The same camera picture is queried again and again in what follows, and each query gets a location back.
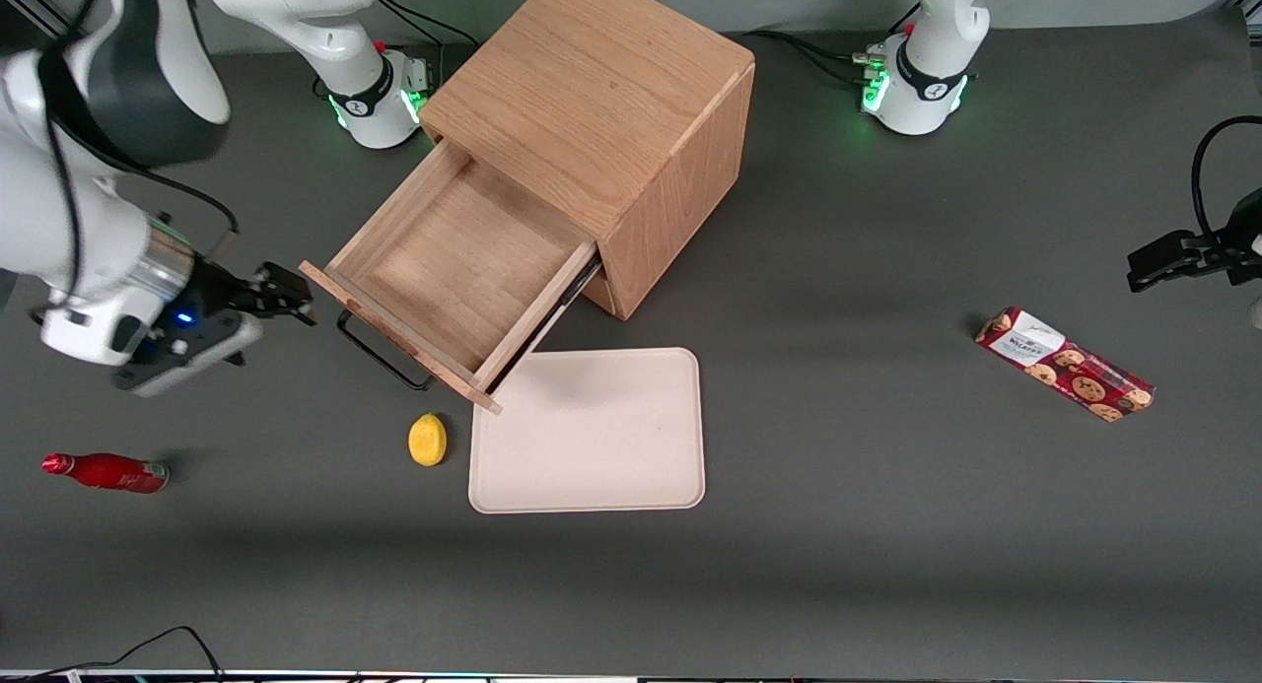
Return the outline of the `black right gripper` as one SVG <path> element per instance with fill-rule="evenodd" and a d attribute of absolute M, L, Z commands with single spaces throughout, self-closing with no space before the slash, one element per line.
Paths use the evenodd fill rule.
<path fill-rule="evenodd" d="M 310 314 L 310 285 L 275 263 L 261 263 L 249 282 L 203 255 L 193 258 L 192 273 L 174 300 L 162 311 L 163 341 L 257 341 L 257 306 L 273 316 L 286 314 L 316 327 Z"/>

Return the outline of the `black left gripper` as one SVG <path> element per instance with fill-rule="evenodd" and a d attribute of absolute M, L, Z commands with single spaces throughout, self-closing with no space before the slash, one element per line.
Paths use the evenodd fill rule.
<path fill-rule="evenodd" d="M 1227 273 L 1232 285 L 1261 279 L 1261 189 L 1235 202 L 1222 229 L 1212 230 L 1204 203 L 1196 194 L 1196 223 L 1200 239 L 1189 230 L 1164 234 L 1129 252 L 1128 288 L 1133 294 L 1179 278 Z"/>

